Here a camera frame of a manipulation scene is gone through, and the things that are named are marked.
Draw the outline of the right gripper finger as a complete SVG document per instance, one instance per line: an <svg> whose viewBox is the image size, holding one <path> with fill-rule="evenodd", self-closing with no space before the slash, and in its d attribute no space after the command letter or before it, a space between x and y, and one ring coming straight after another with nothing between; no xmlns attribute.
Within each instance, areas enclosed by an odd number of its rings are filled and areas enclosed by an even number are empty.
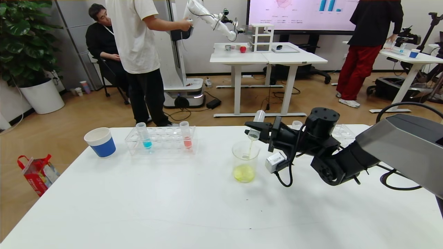
<svg viewBox="0 0 443 249"><path fill-rule="evenodd" d="M249 127L251 130L256 130L258 132L269 132L269 129L272 128L272 123L247 121L245 122L245 126Z"/></svg>
<svg viewBox="0 0 443 249"><path fill-rule="evenodd" d="M269 130L265 129L262 131L255 130L255 129L247 129L245 130L245 134L247 135L248 139L251 141L261 141L263 143L269 143Z"/></svg>

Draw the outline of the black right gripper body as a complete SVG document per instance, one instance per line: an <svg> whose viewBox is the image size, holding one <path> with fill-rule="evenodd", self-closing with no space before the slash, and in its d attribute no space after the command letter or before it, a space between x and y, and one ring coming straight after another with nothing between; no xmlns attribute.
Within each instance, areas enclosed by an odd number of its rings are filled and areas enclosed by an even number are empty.
<svg viewBox="0 0 443 249"><path fill-rule="evenodd" d="M284 153L302 153L305 151L304 126L300 129L292 129L283 123L283 117L278 116L272 124L270 134L270 146Z"/></svg>

